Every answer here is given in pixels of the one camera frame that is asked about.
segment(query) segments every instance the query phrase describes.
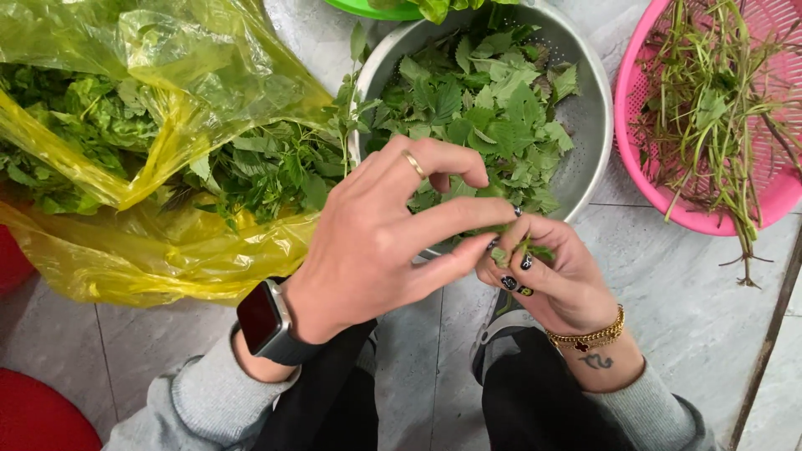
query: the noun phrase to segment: black pants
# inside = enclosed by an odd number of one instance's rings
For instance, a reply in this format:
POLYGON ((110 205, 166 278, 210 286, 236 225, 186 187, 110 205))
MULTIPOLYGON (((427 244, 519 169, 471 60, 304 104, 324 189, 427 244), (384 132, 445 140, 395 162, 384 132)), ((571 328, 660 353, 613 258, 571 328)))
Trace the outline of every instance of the black pants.
MULTIPOLYGON (((253 449, 377 448, 375 383, 354 366, 374 326, 371 321, 349 328, 304 365, 253 449)), ((484 378, 489 449, 633 448, 582 394, 542 332, 531 328, 512 337, 521 352, 496 361, 484 378)))

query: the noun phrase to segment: hand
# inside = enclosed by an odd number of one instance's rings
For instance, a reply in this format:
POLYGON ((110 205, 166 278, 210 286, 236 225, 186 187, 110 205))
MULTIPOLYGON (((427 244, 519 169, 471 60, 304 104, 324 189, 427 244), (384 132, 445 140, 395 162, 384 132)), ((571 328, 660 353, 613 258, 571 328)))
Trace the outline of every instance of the hand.
POLYGON ((465 239, 450 254, 421 265, 411 260, 453 235, 516 219, 512 205, 498 197, 457 197, 411 214, 407 200, 421 179, 405 149, 440 192, 449 190, 448 174, 461 175, 475 188, 488 185, 480 154, 454 144, 396 136, 370 154, 331 190, 306 260, 282 286, 291 332, 300 340, 325 343, 352 324, 464 277, 495 234, 465 239))
POLYGON ((511 291, 538 323, 555 334, 586 335, 612 324, 618 303, 577 233, 562 221, 524 214, 500 237, 496 247, 509 256, 527 234, 534 244, 554 252, 553 262, 527 257, 522 266, 524 253, 517 251, 509 268, 500 269, 488 252, 476 267, 479 279, 511 291), (523 295, 521 291, 526 290, 522 287, 531 288, 533 293, 523 295))

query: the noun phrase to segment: watch face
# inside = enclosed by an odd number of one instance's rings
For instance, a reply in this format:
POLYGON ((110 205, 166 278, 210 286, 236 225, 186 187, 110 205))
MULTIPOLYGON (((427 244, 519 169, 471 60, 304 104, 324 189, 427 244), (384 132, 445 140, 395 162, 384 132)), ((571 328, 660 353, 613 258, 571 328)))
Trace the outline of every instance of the watch face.
POLYGON ((281 328, 281 317, 270 296, 267 282, 260 282, 237 306, 242 335, 252 355, 256 355, 281 328))

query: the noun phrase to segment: stainless steel colander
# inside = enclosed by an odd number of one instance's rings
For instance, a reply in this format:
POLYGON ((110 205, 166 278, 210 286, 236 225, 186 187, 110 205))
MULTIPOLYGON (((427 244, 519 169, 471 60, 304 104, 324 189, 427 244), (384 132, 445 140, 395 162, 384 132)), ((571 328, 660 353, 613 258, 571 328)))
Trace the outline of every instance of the stainless steel colander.
MULTIPOLYGON (((593 190, 604 175, 613 142, 613 99, 602 61, 576 27, 558 10, 544 2, 516 7, 516 21, 541 27, 533 41, 551 50, 549 64, 564 61, 577 64, 580 96, 566 98, 557 108, 557 119, 573 132, 576 148, 560 161, 551 180, 551 191, 561 208, 549 215, 553 219, 573 221, 587 205, 593 190)), ((364 100, 375 99, 404 55, 422 49, 430 39, 448 35, 468 26, 476 11, 452 11, 441 25, 421 20, 407 22, 393 30, 373 50, 357 80, 357 93, 364 100)), ((357 162, 365 156, 369 135, 355 133, 349 139, 350 154, 357 162)), ((434 246, 421 256, 433 258, 448 252, 449 246, 434 246)))

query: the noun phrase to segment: gray sneaker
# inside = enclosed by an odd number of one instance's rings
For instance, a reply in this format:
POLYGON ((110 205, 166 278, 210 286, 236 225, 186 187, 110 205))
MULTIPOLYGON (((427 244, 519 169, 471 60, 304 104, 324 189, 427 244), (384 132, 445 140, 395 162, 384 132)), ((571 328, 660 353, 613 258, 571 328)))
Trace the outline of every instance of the gray sneaker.
POLYGON ((509 291, 499 290, 496 302, 488 311, 488 315, 476 334, 476 342, 471 346, 471 353, 468 361, 471 362, 471 372, 476 382, 482 385, 482 370, 484 367, 484 352, 488 343, 494 339, 523 331, 529 327, 537 327, 543 330, 540 325, 518 301, 516 301, 509 291))

